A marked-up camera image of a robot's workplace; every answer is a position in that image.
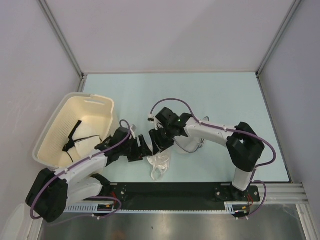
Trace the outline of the white satin bra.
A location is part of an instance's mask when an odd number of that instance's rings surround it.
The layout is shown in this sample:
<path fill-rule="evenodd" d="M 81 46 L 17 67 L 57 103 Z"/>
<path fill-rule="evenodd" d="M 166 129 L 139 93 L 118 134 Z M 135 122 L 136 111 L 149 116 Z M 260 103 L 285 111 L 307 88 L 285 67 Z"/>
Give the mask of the white satin bra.
<path fill-rule="evenodd" d="M 151 165 L 150 177 L 153 181 L 159 181 L 168 171 L 171 163 L 172 151 L 167 149 L 153 156 L 147 156 L 146 159 Z"/>

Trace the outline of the white mesh laundry bag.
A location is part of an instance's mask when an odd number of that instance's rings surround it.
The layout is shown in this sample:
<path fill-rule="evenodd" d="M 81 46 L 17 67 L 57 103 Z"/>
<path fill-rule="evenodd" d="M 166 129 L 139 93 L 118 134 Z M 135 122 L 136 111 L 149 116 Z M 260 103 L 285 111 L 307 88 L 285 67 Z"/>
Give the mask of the white mesh laundry bag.
<path fill-rule="evenodd" d="M 179 154 L 193 154 L 204 146 L 205 141 L 198 137 L 177 136 L 174 138 L 174 148 Z"/>

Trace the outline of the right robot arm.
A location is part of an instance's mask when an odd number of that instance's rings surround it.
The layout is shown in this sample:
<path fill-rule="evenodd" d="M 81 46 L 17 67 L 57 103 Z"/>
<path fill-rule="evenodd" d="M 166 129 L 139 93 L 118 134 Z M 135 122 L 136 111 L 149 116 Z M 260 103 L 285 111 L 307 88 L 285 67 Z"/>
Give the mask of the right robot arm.
<path fill-rule="evenodd" d="M 156 116 L 149 115 L 148 121 L 154 123 L 154 129 L 149 131 L 153 154 L 172 146 L 191 154 L 203 147 L 205 141 L 225 147 L 235 166 L 230 194 L 236 201 L 247 198 L 254 168 L 265 149 L 247 123 L 241 122 L 228 131 L 222 125 L 212 127 L 207 120 L 197 120 L 190 113 L 178 116 L 167 107 Z"/>

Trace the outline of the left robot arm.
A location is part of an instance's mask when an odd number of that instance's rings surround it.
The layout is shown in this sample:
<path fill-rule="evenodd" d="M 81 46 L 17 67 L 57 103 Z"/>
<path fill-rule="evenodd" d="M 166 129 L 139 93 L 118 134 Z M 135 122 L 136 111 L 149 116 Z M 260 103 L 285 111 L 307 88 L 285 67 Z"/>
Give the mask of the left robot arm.
<path fill-rule="evenodd" d="M 99 171 L 120 157 L 126 157 L 129 162 L 141 161 L 154 156 L 157 150 L 154 145 L 147 145 L 143 135 L 134 137 L 131 130 L 119 127 L 84 159 L 38 173 L 25 200 L 30 207 L 30 217 L 52 223 L 69 205 L 86 199 L 107 199 L 120 207 L 121 201 L 113 194 L 110 181 Z"/>

